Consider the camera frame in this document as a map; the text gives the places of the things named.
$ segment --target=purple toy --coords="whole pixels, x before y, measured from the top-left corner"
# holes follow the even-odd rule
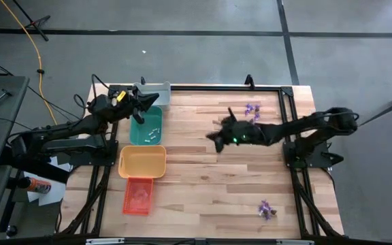
[[[259,216],[264,214],[264,218],[268,221],[272,216],[276,215],[276,210],[269,206],[266,200],[261,201],[261,205],[258,208]]]

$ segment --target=red basket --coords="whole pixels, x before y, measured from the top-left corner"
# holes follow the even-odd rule
[[[153,183],[152,178],[128,178],[122,213],[148,215]]]

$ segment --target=teal bin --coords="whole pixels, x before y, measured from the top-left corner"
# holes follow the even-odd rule
[[[138,124],[131,117],[129,141],[135,146],[153,146],[160,144],[163,133],[163,111],[160,107],[151,106],[147,112],[142,112],[144,124]]]

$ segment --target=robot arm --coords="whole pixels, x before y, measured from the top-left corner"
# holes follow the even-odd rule
[[[155,100],[159,97],[158,93],[141,94],[136,87],[131,90],[122,89],[121,91],[109,91],[108,95],[99,95],[88,103],[87,110],[91,113],[83,119],[76,122],[67,122],[56,126],[46,126],[44,128],[36,128],[31,131],[19,133],[11,142],[14,157],[31,158],[40,153],[70,150],[85,150],[93,148],[94,150],[104,146],[104,140],[92,138],[90,142],[97,142],[98,147],[92,147],[87,143],[83,146],[82,142],[72,144],[64,140],[71,136],[82,133],[89,135],[103,135],[107,131],[108,123],[115,123],[121,119],[133,116],[134,119],[142,124],[140,112],[147,111]]]
[[[312,135],[295,140],[296,153],[306,155],[311,153],[315,146],[335,135],[350,135],[357,130],[354,117],[357,114],[347,108],[331,108],[326,112],[315,112],[281,125],[252,124],[245,120],[237,121],[231,109],[228,108],[228,110],[230,116],[222,120],[222,129],[207,135],[208,139],[214,141],[217,153],[223,150],[224,145],[257,144],[270,146],[286,136],[317,129]]]

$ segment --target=purple object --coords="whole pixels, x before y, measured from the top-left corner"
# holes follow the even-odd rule
[[[252,105],[250,105],[250,104],[247,104],[246,105],[246,108],[248,108],[248,110],[251,112],[251,111],[253,111],[253,106]]]
[[[261,201],[261,205],[258,208],[259,216],[263,216],[268,221],[272,216],[276,214],[276,210],[270,207],[266,200]]]

